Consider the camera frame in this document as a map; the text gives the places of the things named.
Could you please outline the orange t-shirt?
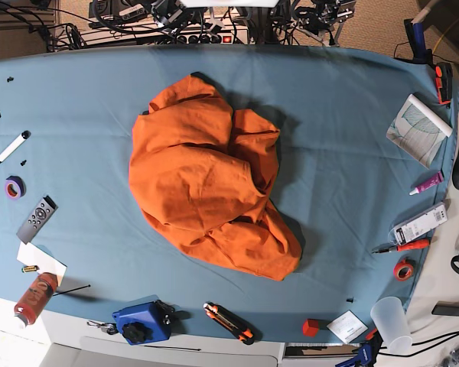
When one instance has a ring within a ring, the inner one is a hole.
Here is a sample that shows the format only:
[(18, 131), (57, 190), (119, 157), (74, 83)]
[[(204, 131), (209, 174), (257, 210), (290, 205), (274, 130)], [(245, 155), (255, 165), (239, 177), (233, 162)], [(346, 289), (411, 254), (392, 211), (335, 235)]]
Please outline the orange t-shirt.
[(281, 281), (301, 245), (270, 195), (279, 129), (189, 75), (132, 129), (129, 186), (147, 222), (187, 256)]

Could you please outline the blue-grey table cloth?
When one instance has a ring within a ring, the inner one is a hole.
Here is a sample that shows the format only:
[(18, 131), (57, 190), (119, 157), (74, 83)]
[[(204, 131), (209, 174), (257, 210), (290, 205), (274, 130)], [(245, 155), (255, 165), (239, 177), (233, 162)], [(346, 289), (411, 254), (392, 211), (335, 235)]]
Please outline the blue-grey table cloth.
[[(187, 257), (145, 220), (128, 184), (132, 126), (165, 87), (196, 73), (235, 109), (280, 128), (272, 202), (303, 248), (283, 281)], [(17, 260), (21, 224), (43, 196), (57, 211), (34, 244), (67, 266), (67, 290), (50, 311), (108, 321), (124, 307), (160, 299), (188, 314), (179, 331), (224, 337), (203, 304), (249, 322), (265, 341), (304, 342), (307, 318), (351, 310), (370, 323), (382, 297), (409, 302), (399, 253), (375, 255), (391, 228), (444, 199), (445, 184), (415, 196), (430, 171), (386, 132), (410, 94), (439, 106), (434, 74), (363, 50), (279, 46), (148, 46), (67, 51), (0, 61), (0, 153), (31, 137), (0, 165), (0, 297), (18, 301), (33, 276)], [(5, 180), (25, 195), (11, 200)]]

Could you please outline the orange black utility knife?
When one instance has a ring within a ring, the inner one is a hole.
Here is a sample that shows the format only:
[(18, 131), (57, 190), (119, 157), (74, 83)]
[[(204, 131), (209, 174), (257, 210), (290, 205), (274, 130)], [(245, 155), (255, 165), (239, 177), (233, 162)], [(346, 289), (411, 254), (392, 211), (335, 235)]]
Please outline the orange black utility knife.
[(254, 333), (246, 321), (225, 307), (212, 302), (206, 302), (203, 305), (203, 309), (209, 318), (228, 330), (240, 342), (245, 345), (252, 345), (254, 343)]

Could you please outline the blue box with black knob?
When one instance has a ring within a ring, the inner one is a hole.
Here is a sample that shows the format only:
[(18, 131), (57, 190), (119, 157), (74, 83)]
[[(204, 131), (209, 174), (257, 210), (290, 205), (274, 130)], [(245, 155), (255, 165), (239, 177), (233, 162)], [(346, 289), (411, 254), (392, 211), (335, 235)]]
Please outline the blue box with black knob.
[(168, 340), (174, 312), (172, 306), (155, 300), (117, 310), (112, 318), (127, 343), (135, 346)]

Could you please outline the small red cube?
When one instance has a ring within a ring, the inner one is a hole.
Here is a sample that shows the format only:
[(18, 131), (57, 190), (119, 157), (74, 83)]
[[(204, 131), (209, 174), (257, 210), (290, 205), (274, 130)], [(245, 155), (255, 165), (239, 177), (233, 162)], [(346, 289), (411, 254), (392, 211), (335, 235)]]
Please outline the small red cube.
[(315, 337), (320, 330), (320, 324), (318, 320), (306, 319), (302, 325), (302, 333), (304, 336)]

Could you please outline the black power strip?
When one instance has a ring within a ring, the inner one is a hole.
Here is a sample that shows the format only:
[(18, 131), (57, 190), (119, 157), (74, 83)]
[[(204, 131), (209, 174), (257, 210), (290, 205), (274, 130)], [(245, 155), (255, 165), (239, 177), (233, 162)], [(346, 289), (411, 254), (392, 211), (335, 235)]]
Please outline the black power strip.
[(200, 33), (199, 31), (183, 32), (177, 36), (163, 33), (148, 35), (120, 34), (114, 31), (92, 31), (82, 34), (87, 47), (116, 47), (129, 45), (171, 45), (171, 44), (251, 44), (246, 29), (221, 31), (218, 34)]

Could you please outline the red tape roll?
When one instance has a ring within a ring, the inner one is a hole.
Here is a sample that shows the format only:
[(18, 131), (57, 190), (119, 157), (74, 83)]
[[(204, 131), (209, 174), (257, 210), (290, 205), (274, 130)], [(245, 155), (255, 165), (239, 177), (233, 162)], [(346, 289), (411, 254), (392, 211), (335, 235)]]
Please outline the red tape roll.
[(415, 263), (408, 258), (399, 261), (393, 269), (393, 275), (397, 281), (407, 281), (414, 273)]

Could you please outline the translucent plastic cup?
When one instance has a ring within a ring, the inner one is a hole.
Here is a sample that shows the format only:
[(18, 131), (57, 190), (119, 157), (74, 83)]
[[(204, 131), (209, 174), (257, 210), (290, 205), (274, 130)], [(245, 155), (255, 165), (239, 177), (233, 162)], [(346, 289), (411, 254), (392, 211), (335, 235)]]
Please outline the translucent plastic cup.
[(400, 299), (384, 297), (378, 300), (370, 311), (370, 317), (390, 353), (409, 351), (412, 336)]

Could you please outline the black and white marker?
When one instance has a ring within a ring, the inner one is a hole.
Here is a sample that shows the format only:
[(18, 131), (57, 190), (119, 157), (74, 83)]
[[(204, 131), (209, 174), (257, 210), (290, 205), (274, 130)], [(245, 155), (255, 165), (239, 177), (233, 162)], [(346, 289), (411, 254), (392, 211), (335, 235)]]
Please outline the black and white marker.
[(16, 137), (1, 153), (0, 153), (0, 164), (3, 163), (15, 150), (17, 150), (27, 139), (31, 136), (31, 132), (28, 130), (23, 131), (18, 137)]

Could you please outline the clear packaged bit set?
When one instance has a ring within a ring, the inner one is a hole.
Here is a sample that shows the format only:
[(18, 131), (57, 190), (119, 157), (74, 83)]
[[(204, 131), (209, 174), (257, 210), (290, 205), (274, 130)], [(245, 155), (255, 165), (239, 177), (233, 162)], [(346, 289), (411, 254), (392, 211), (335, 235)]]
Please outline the clear packaged bit set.
[(397, 245), (410, 243), (448, 221), (443, 202), (437, 203), (422, 213), (407, 219), (392, 228), (393, 242)]

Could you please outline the purple tape roll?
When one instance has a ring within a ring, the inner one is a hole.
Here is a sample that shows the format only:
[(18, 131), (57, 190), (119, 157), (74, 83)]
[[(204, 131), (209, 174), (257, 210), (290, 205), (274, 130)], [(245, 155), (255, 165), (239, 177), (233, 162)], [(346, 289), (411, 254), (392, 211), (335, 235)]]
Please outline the purple tape roll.
[(24, 181), (19, 176), (9, 176), (5, 180), (5, 193), (11, 200), (18, 200), (25, 195)]

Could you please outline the blue black bar clamp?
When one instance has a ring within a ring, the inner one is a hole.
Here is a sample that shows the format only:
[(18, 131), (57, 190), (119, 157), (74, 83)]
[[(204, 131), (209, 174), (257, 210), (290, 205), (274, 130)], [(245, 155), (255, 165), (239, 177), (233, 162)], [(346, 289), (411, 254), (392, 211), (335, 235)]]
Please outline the blue black bar clamp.
[(354, 350), (356, 355), (347, 361), (336, 364), (336, 367), (373, 367), (382, 344), (383, 338), (375, 328), (366, 336), (366, 341)]

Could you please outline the red drink can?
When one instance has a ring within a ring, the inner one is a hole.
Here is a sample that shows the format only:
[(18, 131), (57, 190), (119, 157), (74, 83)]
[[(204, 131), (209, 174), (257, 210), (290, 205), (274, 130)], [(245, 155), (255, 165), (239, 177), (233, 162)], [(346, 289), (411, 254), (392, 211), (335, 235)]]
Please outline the red drink can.
[(15, 322), (23, 329), (33, 325), (52, 298), (58, 286), (57, 276), (39, 274), (14, 307)]

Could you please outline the black power adapter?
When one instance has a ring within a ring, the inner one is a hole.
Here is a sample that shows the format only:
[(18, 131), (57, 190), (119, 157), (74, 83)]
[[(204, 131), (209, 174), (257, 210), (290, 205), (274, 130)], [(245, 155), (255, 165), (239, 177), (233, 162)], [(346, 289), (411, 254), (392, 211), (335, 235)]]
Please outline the black power adapter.
[(435, 316), (459, 317), (459, 302), (439, 301), (434, 305), (431, 314)]

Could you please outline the red handled screwdriver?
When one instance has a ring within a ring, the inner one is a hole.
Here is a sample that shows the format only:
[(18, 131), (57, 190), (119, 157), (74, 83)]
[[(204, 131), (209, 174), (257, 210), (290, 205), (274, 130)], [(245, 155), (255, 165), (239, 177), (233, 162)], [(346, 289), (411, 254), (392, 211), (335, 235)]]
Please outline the red handled screwdriver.
[(405, 252), (411, 251), (416, 249), (424, 249), (429, 247), (430, 240), (429, 239), (419, 239), (413, 242), (406, 243), (404, 245), (391, 245), (385, 248), (377, 248), (372, 250), (373, 254), (382, 254), (382, 253), (390, 253), (390, 252)]

